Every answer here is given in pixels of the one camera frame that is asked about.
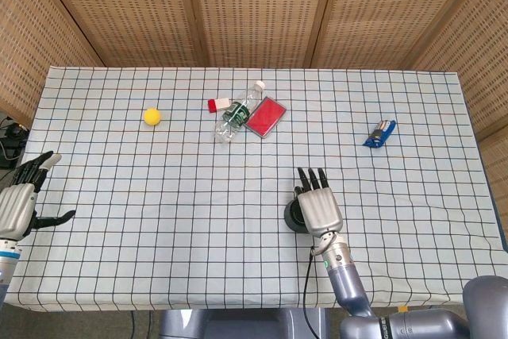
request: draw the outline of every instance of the black cable on floor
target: black cable on floor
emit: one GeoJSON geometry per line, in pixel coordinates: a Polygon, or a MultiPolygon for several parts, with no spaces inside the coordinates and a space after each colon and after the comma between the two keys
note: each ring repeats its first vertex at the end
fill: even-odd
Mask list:
{"type": "Polygon", "coordinates": [[[146,334],[146,339],[150,339],[150,330],[152,329],[152,311],[148,312],[148,332],[146,334]]]}
{"type": "Polygon", "coordinates": [[[310,325],[309,317],[307,317],[307,308],[306,308],[306,304],[305,304],[306,296],[307,296],[307,284],[309,283],[310,267],[312,266],[312,262],[314,259],[314,256],[312,255],[312,249],[313,248],[310,249],[309,266],[307,266],[307,274],[305,276],[305,286],[303,287],[303,316],[305,318],[305,322],[307,322],[307,325],[309,326],[310,332],[314,335],[314,337],[316,339],[320,339],[319,336],[314,331],[314,329],[312,328],[312,326],[310,325]]]}
{"type": "Polygon", "coordinates": [[[134,320],[134,310],[130,311],[130,319],[133,323],[133,330],[130,333],[130,339],[134,339],[134,333],[136,332],[136,321],[134,320]]]}

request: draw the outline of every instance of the bottle cap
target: bottle cap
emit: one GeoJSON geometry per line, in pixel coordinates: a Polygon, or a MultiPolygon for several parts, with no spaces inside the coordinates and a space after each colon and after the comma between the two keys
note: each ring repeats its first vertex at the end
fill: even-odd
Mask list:
{"type": "Polygon", "coordinates": [[[256,81],[256,85],[257,85],[258,87],[260,87],[262,91],[264,91],[264,88],[266,87],[266,85],[264,84],[264,82],[263,82],[263,81],[259,81],[259,80],[257,80],[257,81],[256,81]]]}

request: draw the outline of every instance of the green bottle label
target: green bottle label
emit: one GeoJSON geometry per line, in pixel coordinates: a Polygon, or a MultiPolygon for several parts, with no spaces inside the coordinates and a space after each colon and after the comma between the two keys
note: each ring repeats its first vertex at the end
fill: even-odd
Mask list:
{"type": "Polygon", "coordinates": [[[242,105],[238,101],[233,101],[231,106],[222,114],[222,118],[226,121],[234,121],[236,125],[243,125],[248,121],[250,113],[248,112],[247,106],[242,105]]]}

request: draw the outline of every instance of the small red box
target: small red box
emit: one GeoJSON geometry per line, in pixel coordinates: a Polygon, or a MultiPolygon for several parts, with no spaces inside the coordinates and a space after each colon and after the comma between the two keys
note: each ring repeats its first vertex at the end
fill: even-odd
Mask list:
{"type": "Polygon", "coordinates": [[[265,138],[286,113],[286,108],[277,101],[265,97],[252,112],[245,126],[262,138],[265,138]]]}

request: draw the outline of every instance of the humanoid robot hand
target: humanoid robot hand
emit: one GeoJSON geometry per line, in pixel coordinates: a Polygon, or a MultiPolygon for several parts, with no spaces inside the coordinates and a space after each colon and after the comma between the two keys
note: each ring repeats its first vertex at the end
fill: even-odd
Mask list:
{"type": "Polygon", "coordinates": [[[321,237],[325,233],[337,232],[342,229],[342,214],[337,206],[337,201],[328,185],[326,174],[322,168],[316,174],[309,168],[310,183],[303,169],[298,168],[298,174],[302,181],[302,187],[295,187],[294,192],[298,196],[298,203],[302,210],[302,216],[309,233],[315,237],[321,237]]]}
{"type": "Polygon", "coordinates": [[[70,220],[75,210],[59,218],[38,218],[34,210],[37,195],[49,169],[61,159],[60,154],[46,152],[16,168],[0,191],[0,238],[19,241],[32,229],[57,226],[70,220]]]}

